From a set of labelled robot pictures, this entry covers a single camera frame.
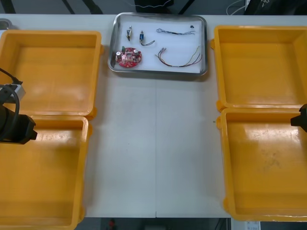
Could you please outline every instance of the circuit board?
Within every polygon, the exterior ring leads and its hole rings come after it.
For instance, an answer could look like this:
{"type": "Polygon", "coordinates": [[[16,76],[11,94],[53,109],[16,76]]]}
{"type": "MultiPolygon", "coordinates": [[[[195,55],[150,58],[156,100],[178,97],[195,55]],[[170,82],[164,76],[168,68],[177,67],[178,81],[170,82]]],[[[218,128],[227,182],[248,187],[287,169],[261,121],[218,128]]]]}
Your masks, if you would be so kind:
{"type": "Polygon", "coordinates": [[[134,50],[135,48],[128,47],[125,48],[125,53],[119,51],[120,56],[116,55],[116,62],[118,62],[120,66],[126,68],[137,66],[138,63],[140,63],[140,61],[142,60],[142,53],[141,51],[138,51],[138,54],[135,55],[133,52],[134,50]]]}

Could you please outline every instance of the yellow plastic tray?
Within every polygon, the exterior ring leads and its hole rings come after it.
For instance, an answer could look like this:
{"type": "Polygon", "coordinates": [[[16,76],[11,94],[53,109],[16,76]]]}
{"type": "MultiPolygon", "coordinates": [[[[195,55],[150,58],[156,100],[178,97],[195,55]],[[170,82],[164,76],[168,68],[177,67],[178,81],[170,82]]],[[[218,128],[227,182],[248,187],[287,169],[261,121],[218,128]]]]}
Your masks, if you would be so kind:
{"type": "Polygon", "coordinates": [[[306,103],[307,27],[217,26],[211,47],[218,110],[306,103]]]}
{"type": "MultiPolygon", "coordinates": [[[[0,68],[24,82],[21,114],[91,118],[102,52],[95,31],[8,30],[0,41],[0,68]]],[[[0,73],[0,83],[11,82],[0,73]]]]}
{"type": "Polygon", "coordinates": [[[81,116],[33,116],[37,139],[0,144],[0,229],[68,229],[83,219],[91,129],[81,116]]]}
{"type": "Polygon", "coordinates": [[[291,109],[224,109],[224,208],[237,220],[307,221],[307,133],[291,109]]]}

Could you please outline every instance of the table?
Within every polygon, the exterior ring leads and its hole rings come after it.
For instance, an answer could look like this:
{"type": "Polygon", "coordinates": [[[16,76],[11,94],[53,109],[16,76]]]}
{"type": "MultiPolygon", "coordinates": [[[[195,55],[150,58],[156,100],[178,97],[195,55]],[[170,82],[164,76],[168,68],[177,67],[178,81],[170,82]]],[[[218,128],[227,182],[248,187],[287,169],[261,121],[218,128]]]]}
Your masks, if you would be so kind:
{"type": "MultiPolygon", "coordinates": [[[[19,29],[97,30],[102,56],[85,173],[87,217],[229,217],[213,51],[194,81],[118,75],[107,57],[115,15],[1,15],[19,29]]],[[[307,25],[307,16],[203,16],[219,24],[307,25]]]]}

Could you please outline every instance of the stainless steel tray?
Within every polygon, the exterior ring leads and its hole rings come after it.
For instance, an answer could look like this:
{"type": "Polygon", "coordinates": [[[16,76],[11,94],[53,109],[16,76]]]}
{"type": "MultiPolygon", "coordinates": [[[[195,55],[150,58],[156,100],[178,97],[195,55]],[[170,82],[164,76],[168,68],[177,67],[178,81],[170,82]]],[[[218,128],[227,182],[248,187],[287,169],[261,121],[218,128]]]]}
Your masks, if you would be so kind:
{"type": "MultiPolygon", "coordinates": [[[[132,36],[134,39],[138,39],[138,33],[133,31],[132,28],[132,36]]],[[[172,75],[189,75],[189,76],[200,76],[206,73],[208,69],[208,57],[207,57],[207,22],[199,16],[182,16],[182,15],[169,15],[169,14],[150,14],[150,13],[120,13],[114,19],[113,24],[113,32],[111,36],[110,42],[110,52],[108,57],[108,66],[112,71],[115,72],[139,72],[139,73],[158,73],[158,74],[172,74],[172,75]],[[136,16],[138,19],[144,18],[144,20],[159,20],[161,21],[161,27],[163,27],[163,22],[195,22],[198,21],[201,23],[201,54],[202,60],[200,62],[200,72],[184,72],[184,71],[161,71],[161,70],[143,70],[136,68],[122,68],[115,61],[115,55],[119,48],[120,36],[122,36],[120,31],[120,26],[127,16],[134,17],[136,16]]]]}

